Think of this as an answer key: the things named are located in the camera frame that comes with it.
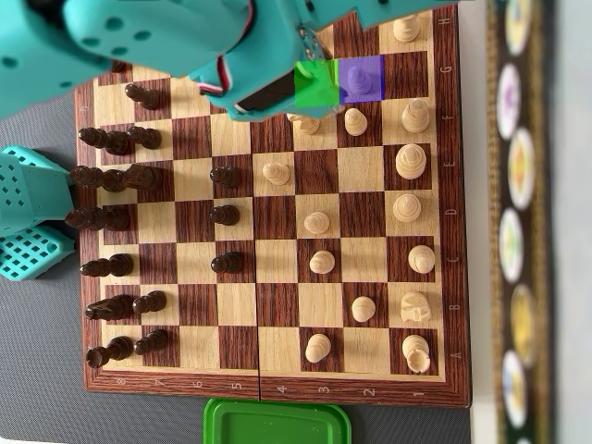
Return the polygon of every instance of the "light square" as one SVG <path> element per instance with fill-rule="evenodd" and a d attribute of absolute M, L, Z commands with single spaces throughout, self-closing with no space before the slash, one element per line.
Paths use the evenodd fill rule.
<path fill-rule="evenodd" d="M 335 116 L 321 119 L 315 134 L 304 134 L 293 124 L 294 151 L 331 150 L 337 148 L 337 120 Z"/>
<path fill-rule="evenodd" d="M 320 211 L 329 218 L 329 229 L 323 234 L 311 233 L 304 227 L 304 219 L 311 213 Z M 338 238 L 339 237 L 339 195 L 338 194 L 299 194 L 296 196 L 296 236 L 298 238 Z"/>
<path fill-rule="evenodd" d="M 162 141 L 155 150 L 136 143 L 136 162 L 158 162 L 173 160 L 173 121 L 169 119 L 138 123 L 139 127 L 158 130 Z"/>
<path fill-rule="evenodd" d="M 385 145 L 430 143 L 436 138 L 436 108 L 434 99 L 423 98 L 429 108 L 429 126 L 420 133 L 411 133 L 401 124 L 401 115 L 412 99 L 389 99 L 382 105 L 382 142 Z"/>
<path fill-rule="evenodd" d="M 410 291 L 419 291 L 427 297 L 432 317 L 428 321 L 402 322 L 401 300 Z M 436 282 L 389 282 L 388 326 L 396 328 L 439 328 L 442 324 L 442 293 Z"/>
<path fill-rule="evenodd" d="M 422 212 L 413 222 L 401 222 L 392 211 L 393 204 L 403 194 L 412 194 L 422 205 Z M 438 197 L 433 190 L 385 191 L 385 215 L 387 215 L 387 236 L 435 236 L 438 234 Z"/>
<path fill-rule="evenodd" d="M 178 243 L 177 277 L 179 284 L 216 284 L 210 264 L 216 257 L 214 242 Z"/>
<path fill-rule="evenodd" d="M 176 201 L 206 201 L 214 199 L 210 180 L 212 158 L 173 161 Z"/>
<path fill-rule="evenodd" d="M 138 241 L 139 243 L 177 241 L 174 202 L 138 203 Z"/>
<path fill-rule="evenodd" d="M 263 175 L 265 164 L 278 163 L 290 169 L 290 178 L 283 185 L 274 185 Z M 294 153 L 253 154 L 253 193 L 255 196 L 285 196 L 294 191 Z"/>
<path fill-rule="evenodd" d="M 217 284 L 218 325 L 256 326 L 255 284 Z"/>
<path fill-rule="evenodd" d="M 343 328 L 343 360 L 347 373 L 390 374 L 388 328 Z"/>
<path fill-rule="evenodd" d="M 107 171 L 108 169 L 125 171 L 129 167 L 131 167 L 131 164 L 101 166 L 100 168 L 103 171 Z M 126 188 L 124 191 L 120 192 L 109 192 L 103 187 L 99 187 L 96 189 L 96 199 L 98 206 L 136 204 L 138 202 L 138 192 L 133 188 Z"/>
<path fill-rule="evenodd" d="M 259 370 L 300 373 L 300 338 L 297 327 L 259 327 Z"/>
<path fill-rule="evenodd" d="M 384 157 L 382 146 L 339 148 L 339 191 L 383 191 Z"/>
<path fill-rule="evenodd" d="M 236 225 L 214 224 L 217 241 L 245 241 L 253 238 L 253 198 L 237 197 L 214 199 L 214 206 L 234 205 L 240 213 Z"/>
<path fill-rule="evenodd" d="M 301 327 L 343 327 L 341 284 L 298 284 Z"/>
<path fill-rule="evenodd" d="M 218 327 L 179 327 L 180 366 L 220 368 Z"/>
<path fill-rule="evenodd" d="M 251 153 L 249 122 L 232 120 L 227 113 L 210 116 L 212 128 L 212 156 Z"/>
<path fill-rule="evenodd" d="M 298 282 L 296 240 L 256 240 L 257 282 Z"/>
<path fill-rule="evenodd" d="M 133 65 L 131 67 L 131 75 L 133 81 L 168 79 L 170 77 L 170 75 L 166 74 L 165 72 L 148 67 L 142 67 L 140 65 Z"/>
<path fill-rule="evenodd" d="M 179 325 L 179 287 L 176 284 L 140 285 L 141 296 L 151 291 L 162 291 L 166 295 L 165 308 L 157 312 L 142 313 L 143 326 Z"/>
<path fill-rule="evenodd" d="M 199 93 L 197 83 L 189 77 L 171 78 L 171 115 L 173 118 L 208 116 L 210 101 Z"/>
<path fill-rule="evenodd" d="M 430 11 L 419 14 L 420 31 L 412 42 L 399 42 L 392 31 L 393 22 L 378 25 L 378 44 L 380 54 L 427 51 L 432 37 L 432 14 Z"/>
<path fill-rule="evenodd" d="M 342 238 L 343 282 L 387 282 L 386 238 Z"/>
<path fill-rule="evenodd" d="M 333 25 L 327 26 L 323 30 L 319 31 L 316 36 L 319 42 L 325 46 L 326 49 L 331 51 L 331 54 L 335 52 L 335 44 L 333 42 Z"/>
<path fill-rule="evenodd" d="M 142 326 L 122 326 L 115 324 L 107 324 L 104 321 L 101 327 L 101 345 L 106 347 L 109 341 L 118 336 L 127 336 L 132 342 L 142 338 Z M 109 360 L 105 365 L 105 369 L 118 368 L 118 367 L 131 367 L 131 366 L 142 366 L 142 356 L 136 353 L 132 353 L 128 358 L 121 361 L 115 359 Z"/>
<path fill-rule="evenodd" d="M 133 270 L 127 276 L 117 277 L 109 275 L 99 277 L 101 285 L 135 285 L 140 282 L 140 246 L 138 244 L 104 245 L 99 243 L 99 257 L 109 259 L 114 254 L 126 253 L 133 259 Z"/>
<path fill-rule="evenodd" d="M 99 86 L 98 80 L 94 80 L 94 124 L 96 127 L 134 122 L 134 102 L 125 94 L 125 87 L 125 84 Z"/>

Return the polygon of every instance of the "hole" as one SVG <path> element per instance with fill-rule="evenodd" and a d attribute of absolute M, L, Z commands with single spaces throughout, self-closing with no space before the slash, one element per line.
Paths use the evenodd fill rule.
<path fill-rule="evenodd" d="M 2 65 L 4 66 L 4 68 L 14 69 L 19 65 L 19 62 L 16 58 L 2 57 Z"/>
<path fill-rule="evenodd" d="M 125 48 L 123 46 L 118 46 L 117 48 L 114 48 L 113 51 L 111 51 L 111 54 L 113 56 L 123 56 L 127 52 L 128 52 L 128 48 Z"/>
<path fill-rule="evenodd" d="M 105 22 L 105 28 L 110 31 L 117 31 L 123 28 L 123 20 L 118 17 L 108 18 Z"/>
<path fill-rule="evenodd" d="M 133 36 L 134 39 L 140 42 L 144 42 L 148 40 L 150 37 L 152 37 L 152 34 L 149 31 L 136 32 L 136 34 Z"/>
<path fill-rule="evenodd" d="M 91 48 L 97 47 L 101 41 L 99 39 L 95 39 L 94 37 L 87 37 L 82 39 L 82 44 L 85 46 L 90 46 Z"/>

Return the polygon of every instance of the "chess piece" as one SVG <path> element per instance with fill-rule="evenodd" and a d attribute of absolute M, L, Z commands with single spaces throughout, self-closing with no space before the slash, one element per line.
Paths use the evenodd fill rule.
<path fill-rule="evenodd" d="M 429 109 L 423 99 L 413 99 L 401 116 L 403 127 L 409 132 L 423 132 L 429 126 Z"/>
<path fill-rule="evenodd" d="M 366 71 L 360 67 L 351 67 L 348 70 L 348 86 L 350 92 L 363 95 L 372 88 L 372 80 Z"/>
<path fill-rule="evenodd" d="M 126 189 L 126 176 L 118 169 L 107 169 L 103 173 L 103 189 L 109 192 L 120 192 Z"/>
<path fill-rule="evenodd" d="M 70 171 L 70 178 L 79 187 L 99 188 L 103 185 L 103 171 L 99 168 L 76 166 Z"/>
<path fill-rule="evenodd" d="M 265 164 L 263 165 L 263 175 L 274 185 L 283 185 L 290 180 L 290 169 L 284 164 Z"/>
<path fill-rule="evenodd" d="M 403 194 L 392 205 L 392 213 L 401 222 L 413 222 L 422 213 L 422 204 L 416 196 Z"/>
<path fill-rule="evenodd" d="M 401 17 L 392 24 L 392 33 L 399 42 L 412 42 L 419 34 L 419 18 L 417 14 Z"/>
<path fill-rule="evenodd" d="M 311 271 L 317 275 L 326 275 L 335 267 L 335 256 L 328 251 L 316 252 L 309 263 Z"/>
<path fill-rule="evenodd" d="M 236 225 L 241 220 L 241 212 L 234 205 L 215 206 L 210 211 L 210 220 L 221 225 Z"/>
<path fill-rule="evenodd" d="M 134 83 L 126 86 L 126 95 L 144 109 L 154 110 L 160 105 L 158 92 Z"/>
<path fill-rule="evenodd" d="M 408 261 L 413 271 L 425 275 L 434 269 L 436 255 L 431 248 L 417 245 L 409 252 Z"/>
<path fill-rule="evenodd" d="M 78 137 L 87 145 L 105 149 L 111 155 L 126 155 L 131 151 L 128 135 L 122 131 L 105 132 L 103 129 L 83 128 L 78 132 Z"/>
<path fill-rule="evenodd" d="M 134 299 L 131 308 L 135 313 L 158 312 L 167 305 L 167 296 L 163 291 L 151 291 L 145 296 Z"/>
<path fill-rule="evenodd" d="M 358 322 L 366 322 L 376 312 L 374 301 L 366 296 L 356 298 L 351 305 L 351 314 Z"/>
<path fill-rule="evenodd" d="M 401 348 L 412 372 L 424 373 L 429 369 L 429 346 L 424 338 L 410 335 L 405 338 Z"/>
<path fill-rule="evenodd" d="M 427 297 L 419 291 L 410 291 L 401 299 L 401 319 L 406 321 L 428 321 L 432 317 Z"/>
<path fill-rule="evenodd" d="M 308 339 L 304 356 L 309 363 L 316 364 L 331 352 L 331 341 L 325 335 L 317 333 Z"/>
<path fill-rule="evenodd" d="M 329 229 L 329 216 L 320 211 L 311 213 L 304 219 L 304 227 L 313 234 L 323 234 Z"/>
<path fill-rule="evenodd" d="M 157 190 L 163 184 L 163 175 L 159 168 L 132 164 L 124 173 L 125 186 L 134 190 Z"/>
<path fill-rule="evenodd" d="M 133 270 L 133 259 L 128 254 L 114 254 L 109 259 L 98 259 L 80 267 L 83 276 L 105 278 L 109 275 L 118 278 L 126 276 Z"/>
<path fill-rule="evenodd" d="M 426 170 L 426 153 L 419 145 L 411 143 L 403 146 L 395 157 L 395 169 L 408 180 L 419 178 Z"/>
<path fill-rule="evenodd" d="M 234 166 L 219 166 L 210 171 L 210 179 L 225 188 L 239 186 L 239 169 Z"/>
<path fill-rule="evenodd" d="M 130 214 L 123 208 L 78 208 L 68 212 L 66 223 L 77 229 L 123 231 L 130 226 Z"/>
<path fill-rule="evenodd" d="M 153 330 L 143 338 L 136 340 L 136 343 L 133 344 L 133 350 L 136 354 L 147 354 L 163 350 L 168 343 L 167 337 L 167 332 L 162 328 Z"/>
<path fill-rule="evenodd" d="M 320 118 L 299 116 L 298 114 L 287 114 L 286 117 L 294 124 L 296 130 L 302 134 L 315 134 L 321 126 Z"/>
<path fill-rule="evenodd" d="M 127 294 L 120 294 L 112 298 L 103 299 L 99 302 L 91 303 L 86 307 L 84 315 L 91 320 L 103 319 L 105 321 L 117 321 L 130 317 L 131 297 Z"/>
<path fill-rule="evenodd" d="M 221 254 L 212 260 L 211 267 L 215 273 L 239 273 L 242 270 L 242 254 L 239 252 Z"/>
<path fill-rule="evenodd" d="M 128 137 L 134 143 L 139 143 L 144 148 L 155 150 L 163 140 L 158 129 L 131 127 L 128 129 Z"/>
<path fill-rule="evenodd" d="M 358 108 L 350 108 L 345 112 L 345 130 L 351 136 L 364 134 L 368 128 L 368 119 Z"/>
<path fill-rule="evenodd" d="M 95 347 L 86 352 L 86 363 L 92 368 L 99 368 L 109 360 L 121 361 L 129 358 L 133 352 L 133 343 L 127 336 L 118 336 L 109 341 L 106 347 Z"/>

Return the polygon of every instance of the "dark square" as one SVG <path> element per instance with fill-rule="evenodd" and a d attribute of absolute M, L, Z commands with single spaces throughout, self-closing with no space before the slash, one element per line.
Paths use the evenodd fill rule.
<path fill-rule="evenodd" d="M 281 153 L 294 151 L 292 124 L 284 114 L 263 122 L 251 122 L 251 152 Z"/>
<path fill-rule="evenodd" d="M 343 282 L 343 326 L 344 327 L 389 327 L 389 291 L 386 282 Z M 366 322 L 353 318 L 352 304 L 357 298 L 365 296 L 374 301 L 376 312 Z"/>
<path fill-rule="evenodd" d="M 210 102 L 210 114 L 224 114 L 226 112 L 226 108 L 219 108 Z"/>
<path fill-rule="evenodd" d="M 140 286 L 139 285 L 105 285 L 105 299 L 112 298 L 114 296 L 119 296 L 120 294 L 126 294 L 129 296 L 131 301 L 133 302 L 134 299 L 139 298 L 140 294 Z M 142 315 L 131 313 L 129 317 L 118 319 L 117 321 L 107 321 L 109 325 L 119 325 L 119 326 L 138 326 L 142 323 Z"/>
<path fill-rule="evenodd" d="M 123 123 L 117 125 L 104 125 L 101 130 L 109 131 L 123 131 L 126 132 L 129 127 L 132 127 L 133 123 Z M 87 145 L 89 150 L 96 150 L 90 145 Z M 105 149 L 101 149 L 101 165 L 122 165 L 122 164 L 135 164 L 136 163 L 136 145 L 131 141 L 128 141 L 128 154 L 126 155 L 112 155 L 109 154 Z"/>
<path fill-rule="evenodd" d="M 121 208 L 128 212 L 129 227 L 124 231 L 111 231 L 103 229 L 104 245 L 128 245 L 138 243 L 138 205 L 131 203 L 128 205 L 105 205 L 104 210 Z"/>
<path fill-rule="evenodd" d="M 182 326 L 217 326 L 216 284 L 179 285 L 179 323 Z"/>
<path fill-rule="evenodd" d="M 250 154 L 212 157 L 212 168 L 218 167 L 238 168 L 240 178 L 237 188 L 226 188 L 219 183 L 214 183 L 215 199 L 253 196 L 253 163 Z"/>
<path fill-rule="evenodd" d="M 256 239 L 296 238 L 296 197 L 253 198 L 253 223 Z"/>
<path fill-rule="evenodd" d="M 431 190 L 432 189 L 432 156 L 429 143 L 417 143 L 425 153 L 425 171 L 419 178 L 408 180 L 397 172 L 396 157 L 404 145 L 386 145 L 384 147 L 385 190 Z"/>
<path fill-rule="evenodd" d="M 113 72 L 111 69 L 104 72 L 99 76 L 99 86 L 106 85 L 117 85 L 119 83 L 130 83 L 131 77 L 131 64 L 124 63 L 124 68 L 119 72 Z"/>
<path fill-rule="evenodd" d="M 335 58 L 376 56 L 378 50 L 378 26 L 363 30 L 354 13 L 333 24 Z"/>
<path fill-rule="evenodd" d="M 384 54 L 385 99 L 427 97 L 427 51 Z"/>
<path fill-rule="evenodd" d="M 380 238 L 387 235 L 385 193 L 339 194 L 339 227 L 342 238 Z"/>
<path fill-rule="evenodd" d="M 438 375 L 438 331 L 434 328 L 390 328 L 390 373 L 393 375 L 418 375 L 411 371 L 403 355 L 402 344 L 410 335 L 419 335 L 429 347 L 429 368 L 419 375 Z"/>
<path fill-rule="evenodd" d="M 255 289 L 259 327 L 299 325 L 298 284 L 257 284 Z"/>
<path fill-rule="evenodd" d="M 140 283 L 177 283 L 177 244 L 140 244 Z"/>
<path fill-rule="evenodd" d="M 344 115 L 337 118 L 337 146 L 381 146 L 382 145 L 382 107 L 380 102 L 363 102 L 345 105 L 345 109 L 358 108 L 368 120 L 368 128 L 359 136 L 352 136 L 345 130 Z"/>
<path fill-rule="evenodd" d="M 155 110 L 145 109 L 138 102 L 134 102 L 133 110 L 136 122 L 148 120 L 164 120 L 171 118 L 170 114 L 170 79 L 134 81 L 143 88 L 150 88 L 158 93 L 158 107 Z"/>
<path fill-rule="evenodd" d="M 198 159 L 212 156 L 210 117 L 173 119 L 173 159 Z"/>
<path fill-rule="evenodd" d="M 339 191 L 337 150 L 294 152 L 296 194 L 330 194 Z"/>
<path fill-rule="evenodd" d="M 175 181 L 173 180 L 173 161 L 144 162 L 139 165 L 158 168 L 160 174 L 162 174 L 163 183 L 157 190 L 138 190 L 138 204 L 174 201 Z"/>
<path fill-rule="evenodd" d="M 220 240 L 216 242 L 216 256 L 224 253 L 242 254 L 242 271 L 239 273 L 218 273 L 218 283 L 241 284 L 255 282 L 255 241 Z"/>
<path fill-rule="evenodd" d="M 257 327 L 220 326 L 218 334 L 220 368 L 257 369 Z"/>
<path fill-rule="evenodd" d="M 142 326 L 142 336 L 159 329 L 166 332 L 166 347 L 163 350 L 144 354 L 142 356 L 143 364 L 151 367 L 179 367 L 179 326 Z"/>
<path fill-rule="evenodd" d="M 318 363 L 313 364 L 306 359 L 308 340 L 316 334 L 328 337 L 331 351 Z M 343 373 L 343 328 L 300 327 L 300 368 L 303 372 L 334 372 Z"/>
<path fill-rule="evenodd" d="M 434 250 L 433 236 L 387 237 L 388 282 L 435 282 L 435 267 L 423 275 L 409 266 L 409 252 L 416 245 Z"/>
<path fill-rule="evenodd" d="M 296 242 L 299 282 L 341 282 L 341 242 L 339 239 L 298 239 Z M 309 266 L 311 258 L 321 250 L 326 250 L 335 257 L 335 267 L 326 275 L 313 273 Z"/>
<path fill-rule="evenodd" d="M 213 242 L 214 222 L 210 211 L 214 201 L 175 202 L 177 243 Z"/>

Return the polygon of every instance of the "colorful circle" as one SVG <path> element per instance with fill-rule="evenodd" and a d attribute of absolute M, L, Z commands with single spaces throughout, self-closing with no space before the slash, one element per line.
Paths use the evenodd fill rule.
<path fill-rule="evenodd" d="M 498 131 L 505 141 L 508 141 L 520 118 L 522 106 L 522 86 L 518 69 L 508 64 L 503 67 L 498 82 Z"/>
<path fill-rule="evenodd" d="M 526 285 L 518 285 L 512 294 L 510 323 L 514 349 L 525 368 L 532 367 L 535 362 L 535 319 L 533 295 Z"/>
<path fill-rule="evenodd" d="M 526 48 L 532 14 L 532 0 L 510 0 L 506 5 L 506 44 L 513 56 Z"/>
<path fill-rule="evenodd" d="M 527 129 L 519 128 L 512 137 L 508 154 L 508 182 L 514 206 L 524 210 L 535 190 L 535 150 Z"/>
<path fill-rule="evenodd" d="M 526 378 L 518 355 L 512 350 L 506 351 L 503 356 L 501 388 L 510 423 L 514 428 L 521 428 L 526 422 Z"/>
<path fill-rule="evenodd" d="M 499 222 L 499 262 L 506 280 L 515 283 L 524 263 L 524 236 L 518 213 L 506 208 Z"/>

